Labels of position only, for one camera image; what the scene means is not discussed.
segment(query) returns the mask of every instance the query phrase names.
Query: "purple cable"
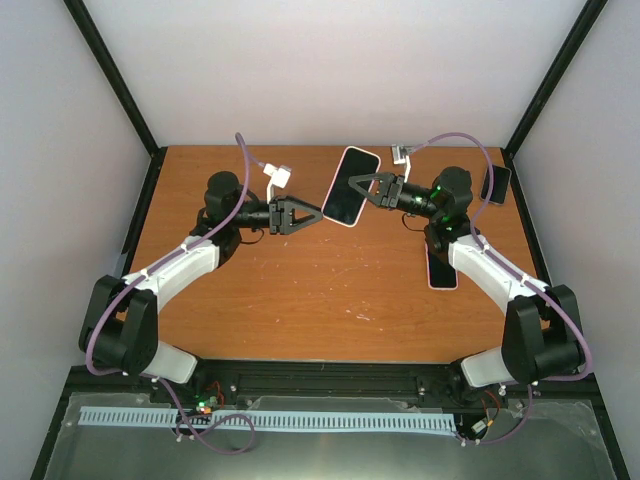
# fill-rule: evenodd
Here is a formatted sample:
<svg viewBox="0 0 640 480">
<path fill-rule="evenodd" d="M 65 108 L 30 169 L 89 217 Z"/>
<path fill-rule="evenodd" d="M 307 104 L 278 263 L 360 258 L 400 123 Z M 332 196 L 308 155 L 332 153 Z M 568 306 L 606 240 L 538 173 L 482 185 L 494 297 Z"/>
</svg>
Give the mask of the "purple cable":
<svg viewBox="0 0 640 480">
<path fill-rule="evenodd" d="M 235 217 L 235 215 L 240 211 L 240 208 L 242 208 L 242 204 L 244 203 L 244 199 L 245 199 L 245 197 L 247 195 L 247 191 L 249 189 L 249 177 L 250 177 L 250 173 L 249 173 L 250 172 L 250 164 L 249 164 L 249 162 L 250 162 L 251 158 L 253 158 L 253 160 L 256 161 L 256 162 L 257 162 L 257 160 L 253 157 L 253 155 L 251 155 L 249 153 L 249 149 L 247 148 L 247 145 L 246 145 L 246 143 L 244 141 L 244 138 L 242 138 L 242 135 L 240 133 L 236 133 L 236 142 L 238 142 L 238 145 L 242 149 L 242 154 L 243 154 L 243 157 L 244 157 L 244 168 L 245 168 L 245 171 L 244 171 L 244 185 L 242 186 L 242 192 L 240 194 L 240 199 L 238 200 L 238 203 L 236 203 L 236 205 L 233 208 L 233 210 L 231 211 L 231 213 L 229 213 L 229 215 L 222 222 L 220 222 L 220 224 L 216 225 L 216 227 L 213 228 L 210 232 L 207 232 L 206 235 L 202 236 L 198 240 L 196 240 L 196 241 L 190 243 L 189 245 L 187 245 L 187 250 L 191 250 L 192 248 L 197 247 L 202 242 L 208 240 L 210 237 L 212 237 L 213 235 L 218 233 L 222 228 L 224 228 L 233 219 L 233 217 Z M 154 263 L 153 265 L 151 265 L 147 269 L 147 274 L 152 274 L 152 273 L 156 272 L 160 267 L 162 267 L 163 265 L 166 265 L 167 262 L 170 262 L 171 260 L 177 258 L 178 256 L 182 255 L 183 253 L 184 252 L 182 250 L 176 250 L 176 251 L 171 252 L 168 255 L 162 257 L 160 260 L 158 260 L 156 263 Z M 93 365 L 93 350 L 95 349 L 96 340 L 98 338 L 98 335 L 100 335 L 100 332 L 104 328 L 105 323 L 107 322 L 107 320 L 109 319 L 109 317 L 111 316 L 111 314 L 113 313 L 115 308 L 120 304 L 120 302 L 127 296 L 127 294 L 131 290 L 133 290 L 137 285 L 139 285 L 143 281 L 144 278 L 145 278 L 144 275 L 141 274 L 138 278 L 136 278 L 129 285 L 127 285 L 118 295 L 116 295 L 116 298 L 113 299 L 113 301 L 105 309 L 104 313 L 102 314 L 102 316 L 98 320 L 98 323 L 96 324 L 96 326 L 95 326 L 95 328 L 94 328 L 94 330 L 93 330 L 93 332 L 91 334 L 91 337 L 89 338 L 89 343 L 87 345 L 87 351 L 85 353 L 85 364 L 87 366 L 87 370 L 89 372 L 91 372 L 93 375 L 102 376 L 102 375 L 109 375 L 109 374 L 112 374 L 112 373 L 119 373 L 120 372 L 120 370 L 117 369 L 117 368 L 108 368 L 108 369 L 104 369 L 104 370 L 98 370 L 97 368 L 95 368 L 95 366 Z M 251 446 L 253 445 L 253 442 L 255 440 L 255 426 L 253 425 L 253 422 L 251 422 L 251 419 L 249 417 L 247 417 L 246 415 L 239 414 L 239 413 L 238 414 L 229 415 L 228 417 L 225 417 L 225 418 L 221 419 L 221 421 L 219 420 L 218 422 L 216 422 L 213 425 L 211 425 L 204 432 L 198 433 L 193 428 L 191 423 L 189 422 L 188 417 L 187 417 L 184 409 L 182 408 L 182 404 L 180 403 L 180 400 L 178 399 L 178 396 L 176 395 L 176 393 L 173 390 L 173 388 L 171 388 L 171 385 L 169 384 L 169 382 L 167 382 L 164 378 L 159 378 L 158 380 L 167 389 L 167 392 L 169 392 L 169 395 L 171 396 L 171 398 L 173 399 L 174 403 L 176 404 L 176 407 L 178 408 L 178 411 L 182 415 L 183 422 L 189 427 L 189 430 L 191 430 L 191 432 L 193 433 L 194 437 L 197 438 L 198 441 L 200 441 L 200 443 L 202 443 L 204 446 L 206 446 L 210 450 L 213 450 L 216 453 L 220 453 L 220 454 L 223 454 L 223 455 L 237 455 L 239 453 L 246 452 L 249 448 L 251 448 Z M 201 437 L 201 435 L 204 435 L 204 434 L 208 433 L 209 431 L 213 430 L 215 427 L 217 427 L 221 423 L 224 423 L 228 419 L 231 419 L 231 418 L 241 418 L 242 420 L 247 422 L 247 424 L 249 425 L 249 428 L 251 429 L 251 439 L 250 439 L 249 443 L 245 447 L 243 447 L 243 448 L 241 448 L 239 450 L 221 450 L 221 449 L 216 448 L 216 447 L 214 447 L 212 445 L 209 445 Z"/>
<path fill-rule="evenodd" d="M 489 171 L 489 190 L 487 191 L 487 195 L 485 195 L 485 199 L 482 202 L 482 205 L 480 206 L 478 211 L 475 213 L 475 215 L 471 219 L 471 235 L 473 235 L 473 239 L 476 241 L 478 246 L 480 248 L 484 248 L 484 243 L 476 233 L 475 225 L 476 225 L 476 220 L 478 219 L 480 214 L 484 211 L 485 208 L 487 208 L 487 205 L 489 204 L 489 199 L 491 198 L 491 193 L 493 192 L 493 185 L 494 185 L 493 163 L 491 162 L 491 157 L 489 156 L 489 152 L 487 152 L 487 149 L 476 138 L 472 137 L 471 135 L 468 135 L 462 132 L 451 132 L 451 133 L 444 133 L 442 135 L 438 135 L 437 137 L 433 137 L 427 143 L 423 143 L 421 145 L 407 149 L 407 152 L 409 154 L 415 153 L 418 150 L 422 150 L 423 148 L 428 147 L 439 140 L 442 140 L 444 138 L 449 138 L 449 137 L 462 137 L 475 143 L 476 146 L 480 148 L 480 150 L 482 151 L 484 158 L 487 160 L 487 167 Z M 491 249 L 486 250 L 485 253 L 494 262 L 496 262 L 505 271 L 507 271 L 509 275 L 511 275 L 513 278 L 515 278 L 518 281 L 522 281 L 522 276 L 513 268 L 511 268 L 509 265 L 507 265 L 502 259 L 494 255 Z M 589 375 L 589 373 L 591 373 L 592 366 L 593 366 L 593 356 L 591 354 L 591 350 L 589 349 L 589 345 L 587 345 L 587 341 L 584 339 L 584 336 L 582 335 L 582 332 L 580 332 L 580 329 L 576 326 L 573 320 L 571 320 L 571 317 L 569 317 L 569 315 L 567 315 L 567 313 L 564 310 L 562 310 L 560 305 L 558 305 L 551 297 L 549 297 L 549 295 L 547 295 L 544 291 L 540 290 L 538 287 L 536 287 L 529 281 L 525 281 L 524 284 L 528 288 L 533 290 L 537 295 L 539 295 L 540 298 L 542 298 L 545 302 L 547 302 L 547 304 L 549 304 L 551 308 L 553 308 L 556 311 L 556 313 L 560 315 L 560 318 L 562 318 L 562 320 L 567 324 L 569 329 L 575 335 L 576 339 L 578 340 L 578 343 L 580 344 L 580 347 L 582 348 L 582 351 L 584 352 L 585 366 L 582 372 L 576 375 L 561 375 L 561 376 L 548 377 L 545 380 L 553 380 L 556 382 L 573 382 L 577 380 L 582 380 L 587 375 Z"/>
<path fill-rule="evenodd" d="M 246 452 L 247 450 L 249 450 L 253 446 L 253 444 L 254 444 L 254 442 L 256 440 L 256 427 L 255 427 L 255 425 L 253 424 L 253 422 L 251 421 L 251 419 L 249 417 L 247 417 L 246 415 L 243 415 L 241 413 L 233 413 L 231 415 L 227 415 L 226 417 L 221 418 L 220 420 L 218 420 L 214 424 L 212 424 L 209 427 L 207 427 L 206 430 L 203 430 L 201 433 L 199 433 L 195 428 L 193 428 L 193 425 L 191 425 L 191 421 L 189 420 L 189 416 L 184 411 L 184 408 L 182 408 L 182 404 L 180 403 L 180 400 L 178 399 L 178 395 L 176 395 L 176 392 L 173 390 L 173 388 L 171 388 L 171 385 L 169 384 L 169 382 L 167 382 L 164 378 L 159 378 L 158 381 L 160 383 L 162 383 L 164 388 L 167 389 L 167 392 L 169 392 L 169 395 L 171 396 L 171 399 L 173 400 L 173 403 L 176 404 L 176 407 L 178 408 L 178 411 L 180 412 L 180 415 L 182 416 L 182 422 L 181 423 L 184 423 L 187 426 L 187 428 L 189 429 L 189 431 L 191 431 L 191 433 L 193 434 L 193 437 L 197 438 L 198 441 L 200 443 L 202 443 L 205 447 L 207 447 L 209 450 L 211 450 L 211 451 L 213 451 L 215 453 L 219 453 L 221 455 L 239 455 L 241 453 Z M 244 420 L 245 422 L 247 422 L 247 425 L 249 425 L 249 430 L 251 430 L 251 438 L 249 439 L 249 442 L 244 447 L 242 447 L 242 448 L 240 448 L 238 450 L 223 450 L 223 449 L 220 449 L 218 447 L 214 447 L 210 443 L 207 443 L 207 441 L 204 438 L 202 438 L 203 435 L 206 435 L 207 433 L 209 433 L 210 431 L 214 430 L 219 425 L 222 425 L 223 423 L 228 422 L 232 418 L 240 418 L 240 419 Z"/>
<path fill-rule="evenodd" d="M 522 427 L 524 426 L 526 421 L 531 416 L 531 413 L 533 412 L 533 391 L 531 389 L 531 385 L 527 385 L 527 395 L 528 395 L 528 398 L 529 398 L 529 404 L 527 405 L 527 411 L 525 412 L 524 416 L 522 417 L 522 420 L 520 420 L 518 422 L 518 425 L 516 425 L 513 428 L 513 430 L 511 430 L 509 433 L 506 433 L 506 434 L 504 434 L 503 436 L 501 436 L 499 438 L 495 438 L 493 440 L 480 440 L 478 445 L 495 445 L 496 443 L 504 442 L 505 440 L 508 440 L 509 438 L 514 436 L 516 433 L 518 433 L 522 429 Z M 455 432 L 454 436 L 458 440 L 460 440 L 460 442 L 462 442 L 462 443 L 471 441 L 471 440 L 468 440 L 468 439 L 462 437 L 458 432 Z"/>
<path fill-rule="evenodd" d="M 244 170 L 244 185 L 242 186 L 242 193 L 240 194 L 240 199 L 238 200 L 238 203 L 236 203 L 236 206 L 233 208 L 231 213 L 222 222 L 220 222 L 220 224 L 216 225 L 215 228 L 213 228 L 210 232 L 207 232 L 206 235 L 202 236 L 198 240 L 196 240 L 196 241 L 190 243 L 189 245 L 187 245 L 187 250 L 190 250 L 192 248 L 197 247 L 202 242 L 208 240 L 211 236 L 213 236 L 216 233 L 218 233 L 222 228 L 224 228 L 231 221 L 231 219 L 233 219 L 233 217 L 235 217 L 235 215 L 238 213 L 240 208 L 242 208 L 242 204 L 244 202 L 245 196 L 247 195 L 247 190 L 249 189 L 249 175 L 250 175 L 249 174 L 249 171 L 250 171 L 249 155 L 250 154 L 249 154 L 249 149 L 247 148 L 247 144 L 244 142 L 244 138 L 242 138 L 242 135 L 240 135 L 240 133 L 236 133 L 236 142 L 238 142 L 238 145 L 242 149 L 242 153 L 243 153 L 243 156 L 244 156 L 244 168 L 245 168 L 245 170 Z M 154 263 L 152 266 L 150 266 L 147 269 L 147 273 L 148 274 L 154 273 L 160 267 L 162 267 L 163 265 L 166 265 L 167 262 L 170 262 L 174 258 L 179 257 L 183 253 L 184 252 L 182 250 L 175 250 L 175 251 L 169 253 L 168 255 L 162 257 L 160 260 L 158 260 L 156 263 Z M 93 333 L 91 334 L 91 337 L 89 338 L 89 343 L 87 345 L 87 351 L 85 353 L 85 364 L 87 365 L 87 370 L 89 370 L 89 372 L 91 372 L 93 375 L 101 376 L 101 375 L 109 375 L 109 374 L 112 374 L 112 373 L 120 372 L 120 370 L 118 370 L 117 368 L 108 368 L 108 369 L 104 369 L 104 370 L 98 370 L 97 368 L 95 368 L 94 365 L 93 365 L 93 350 L 94 350 L 94 348 L 96 346 L 96 340 L 98 338 L 98 335 L 100 335 L 100 332 L 102 331 L 102 328 L 104 327 L 104 324 L 107 323 L 107 320 L 109 319 L 109 317 L 111 316 L 111 314 L 113 313 L 115 308 L 129 294 L 129 292 L 131 290 L 133 290 L 137 285 L 139 285 L 144 280 L 144 278 L 145 278 L 144 275 L 140 274 L 140 276 L 138 278 L 136 278 L 129 285 L 127 285 L 116 296 L 116 298 L 113 299 L 113 301 L 109 304 L 109 306 L 106 308 L 106 310 L 104 311 L 104 313 L 102 314 L 102 316 L 98 320 L 98 323 L 96 324 L 96 327 L 93 330 Z"/>
</svg>

